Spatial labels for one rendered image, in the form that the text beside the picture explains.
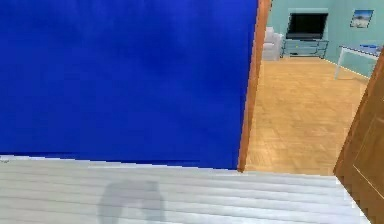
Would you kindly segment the white sofa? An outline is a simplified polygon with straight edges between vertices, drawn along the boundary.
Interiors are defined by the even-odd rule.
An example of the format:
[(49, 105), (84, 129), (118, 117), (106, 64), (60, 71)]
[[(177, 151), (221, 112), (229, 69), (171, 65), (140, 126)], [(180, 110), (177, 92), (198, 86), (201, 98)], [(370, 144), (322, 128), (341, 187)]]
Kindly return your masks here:
[(276, 33), (273, 27), (267, 27), (263, 44), (262, 59), (264, 61), (277, 61), (281, 54), (283, 34)]

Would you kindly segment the grey glass television stand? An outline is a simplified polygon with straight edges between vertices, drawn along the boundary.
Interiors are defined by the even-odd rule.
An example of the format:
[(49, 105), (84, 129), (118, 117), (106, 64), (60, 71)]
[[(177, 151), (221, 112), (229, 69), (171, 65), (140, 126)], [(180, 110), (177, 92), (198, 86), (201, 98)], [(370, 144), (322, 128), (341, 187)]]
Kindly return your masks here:
[(325, 57), (328, 40), (294, 40), (285, 39), (281, 48), (280, 57)]

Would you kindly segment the black television set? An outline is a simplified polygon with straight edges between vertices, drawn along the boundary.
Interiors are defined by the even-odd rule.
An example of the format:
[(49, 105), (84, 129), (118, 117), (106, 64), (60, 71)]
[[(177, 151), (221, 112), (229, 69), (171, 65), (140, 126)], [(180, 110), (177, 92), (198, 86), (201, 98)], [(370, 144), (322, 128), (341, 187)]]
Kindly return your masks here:
[(327, 18), (327, 13), (291, 13), (286, 38), (322, 39)]

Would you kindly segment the white table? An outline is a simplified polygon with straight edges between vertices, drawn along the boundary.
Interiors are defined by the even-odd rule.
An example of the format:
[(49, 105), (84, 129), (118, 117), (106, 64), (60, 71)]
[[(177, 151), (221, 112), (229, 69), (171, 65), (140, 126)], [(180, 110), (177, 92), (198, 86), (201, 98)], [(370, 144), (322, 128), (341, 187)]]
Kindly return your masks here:
[(338, 58), (338, 62), (336, 64), (335, 73), (334, 73), (334, 78), (335, 79), (338, 78), (338, 74), (339, 74), (339, 71), (340, 71), (340, 68), (341, 68), (341, 64), (342, 64), (343, 59), (344, 59), (344, 57), (345, 57), (345, 55), (347, 53), (358, 55), (358, 56), (361, 56), (361, 57), (364, 57), (364, 58), (368, 58), (368, 59), (372, 59), (372, 60), (375, 60), (375, 61), (377, 61), (379, 59), (378, 49), (376, 50), (376, 49), (370, 49), (370, 48), (362, 48), (360, 46), (358, 46), (358, 47), (351, 47), (351, 46), (344, 46), (344, 45), (341, 45), (340, 48), (341, 48), (341, 51), (340, 51), (340, 55), (339, 55), (339, 58)]

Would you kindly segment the brown wooden room door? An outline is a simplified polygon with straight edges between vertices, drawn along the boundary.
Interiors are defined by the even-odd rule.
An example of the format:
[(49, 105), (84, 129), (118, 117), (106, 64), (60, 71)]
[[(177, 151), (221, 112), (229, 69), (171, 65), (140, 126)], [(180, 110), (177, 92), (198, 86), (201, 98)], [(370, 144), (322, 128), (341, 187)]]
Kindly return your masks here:
[(334, 168), (371, 224), (384, 224), (384, 48)]

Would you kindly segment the framed beach picture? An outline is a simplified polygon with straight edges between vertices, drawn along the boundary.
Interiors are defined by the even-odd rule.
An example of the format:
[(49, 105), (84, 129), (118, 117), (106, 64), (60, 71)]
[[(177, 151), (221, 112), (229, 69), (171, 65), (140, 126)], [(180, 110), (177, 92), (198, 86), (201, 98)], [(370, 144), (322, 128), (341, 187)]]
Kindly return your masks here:
[(350, 26), (355, 28), (367, 28), (373, 16), (373, 10), (356, 9), (353, 13)]

